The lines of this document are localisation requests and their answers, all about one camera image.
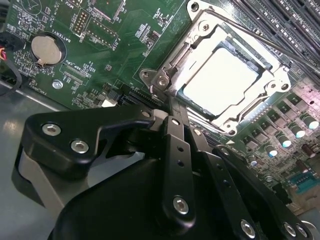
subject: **silver screw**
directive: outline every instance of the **silver screw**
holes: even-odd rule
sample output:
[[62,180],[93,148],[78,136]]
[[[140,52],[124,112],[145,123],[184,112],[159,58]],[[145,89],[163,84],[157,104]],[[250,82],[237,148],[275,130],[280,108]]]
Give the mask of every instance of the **silver screw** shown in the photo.
[[305,237],[308,237],[308,234],[306,233],[306,231],[303,229],[302,226],[300,226],[299,224],[296,225],[296,228],[298,229],[298,231]]
[[241,224],[242,231],[249,238],[254,239],[256,237],[256,232],[250,223],[248,223],[246,220],[242,220],[240,224]]
[[74,140],[71,143],[71,149],[78,154],[85,154],[89,150],[89,146],[86,142],[81,140]]
[[158,83],[159,83],[160,86],[166,85],[166,81],[165,80],[159,80]]
[[195,133],[195,134],[197,134],[198,136],[201,136],[201,131],[199,131],[198,129],[193,129],[193,132]]
[[289,223],[285,222],[283,225],[284,225],[285,230],[286,230],[292,237],[297,236],[296,231],[294,230],[294,228],[293,228]]
[[64,83],[62,81],[60,81],[60,80],[55,79],[55,80],[52,81],[52,87],[54,89],[62,89],[63,86],[64,86]]
[[221,151],[222,151],[225,155],[229,155],[229,152],[228,152],[228,150],[227,150],[227,149],[222,148],[222,149],[221,149]]
[[207,31],[209,29],[209,24],[204,25],[202,28],[204,31]]
[[143,112],[142,112],[142,115],[145,116],[145,117],[147,117],[147,118],[150,118],[150,117],[151,117],[150,113],[148,113],[148,112],[146,112],[146,111],[143,111]]
[[173,199],[173,206],[178,213],[186,215],[189,212],[189,206],[187,202],[181,197],[175,197]]
[[178,122],[178,120],[175,120],[174,118],[172,118],[172,120],[171,120],[175,125],[180,125],[180,122]]
[[57,136],[61,133],[61,128],[55,124],[45,124],[42,126],[42,131],[49,136]]

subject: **red wire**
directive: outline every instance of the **red wire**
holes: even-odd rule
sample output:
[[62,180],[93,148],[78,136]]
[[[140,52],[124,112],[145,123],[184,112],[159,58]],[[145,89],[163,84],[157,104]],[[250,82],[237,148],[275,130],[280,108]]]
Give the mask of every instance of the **red wire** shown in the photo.
[[4,50],[1,52],[1,56],[3,57],[4,60],[7,60],[7,54]]

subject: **solid capacitor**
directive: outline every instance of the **solid capacitor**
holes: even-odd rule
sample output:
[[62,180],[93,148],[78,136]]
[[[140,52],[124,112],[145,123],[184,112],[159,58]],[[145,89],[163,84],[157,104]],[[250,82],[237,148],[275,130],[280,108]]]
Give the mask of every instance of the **solid capacitor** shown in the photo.
[[249,155],[248,161],[252,167],[256,167],[258,165],[258,162],[257,162],[256,157],[254,155]]
[[278,154],[278,151],[272,145],[267,145],[264,149],[268,153],[269,157],[275,157]]
[[298,125],[294,125],[294,126],[290,127],[290,130],[295,135],[295,137],[297,139],[302,138],[303,136],[306,135],[306,132]]
[[303,118],[303,122],[309,129],[316,129],[319,126],[319,122],[312,116],[306,116]]
[[304,162],[301,161],[301,160],[297,160],[297,161],[295,162],[295,165],[299,168],[300,172],[303,173],[303,174],[305,174],[305,173],[307,173],[307,172],[309,171],[309,169],[307,168],[307,166],[306,166],[306,165],[304,164]]
[[289,138],[287,138],[285,135],[279,136],[278,141],[280,142],[281,146],[284,148],[288,148],[292,144],[292,142],[289,140]]
[[316,153],[309,147],[308,144],[303,144],[301,149],[309,158],[313,158],[316,156]]

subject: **black metal arm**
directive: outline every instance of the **black metal arm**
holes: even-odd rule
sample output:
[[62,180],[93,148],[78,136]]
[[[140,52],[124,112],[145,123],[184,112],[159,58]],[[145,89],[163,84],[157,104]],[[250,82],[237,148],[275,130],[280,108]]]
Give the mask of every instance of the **black metal arm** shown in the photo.
[[[26,121],[12,180],[59,215],[52,240],[313,239],[241,158],[209,147],[186,108],[168,101],[169,114],[121,106]],[[88,189],[98,156],[134,152],[145,159]]]

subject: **cable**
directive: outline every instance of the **cable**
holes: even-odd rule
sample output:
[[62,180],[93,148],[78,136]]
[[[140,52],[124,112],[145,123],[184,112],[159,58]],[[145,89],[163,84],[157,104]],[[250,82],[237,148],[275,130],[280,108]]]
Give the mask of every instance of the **cable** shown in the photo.
[[7,60],[7,54],[4,47],[0,48],[0,59],[3,61]]
[[20,88],[20,86],[22,84],[22,76],[21,76],[19,70],[17,69],[17,67],[15,66],[15,64],[12,61],[10,61],[9,59],[4,60],[3,62],[14,73],[14,75],[16,77],[16,82],[15,82],[15,85],[12,88],[10,88],[8,91],[6,91],[5,93],[0,93],[0,98],[5,98],[5,97],[8,97],[9,95],[13,94],[15,91],[17,91],[18,88]]
[[245,28],[244,26],[238,24],[235,21],[230,20],[229,18],[215,12],[215,11],[210,11],[210,14],[212,14],[213,16],[215,16],[216,18],[226,22],[227,24],[230,24],[231,26],[234,26],[235,28],[239,29],[240,31],[250,35],[251,37],[263,42],[264,44],[274,48],[275,50],[279,51],[280,53],[286,55],[287,57],[297,61],[300,64],[306,65],[309,68],[311,68],[313,71],[315,71],[317,74],[320,75],[320,69],[318,69],[316,66],[312,65],[310,62],[308,62],[307,60],[299,57],[298,55],[278,46],[277,44],[273,43],[272,41],[269,41],[268,39],[260,36],[259,34],[256,34],[252,31],[250,31],[249,29]]

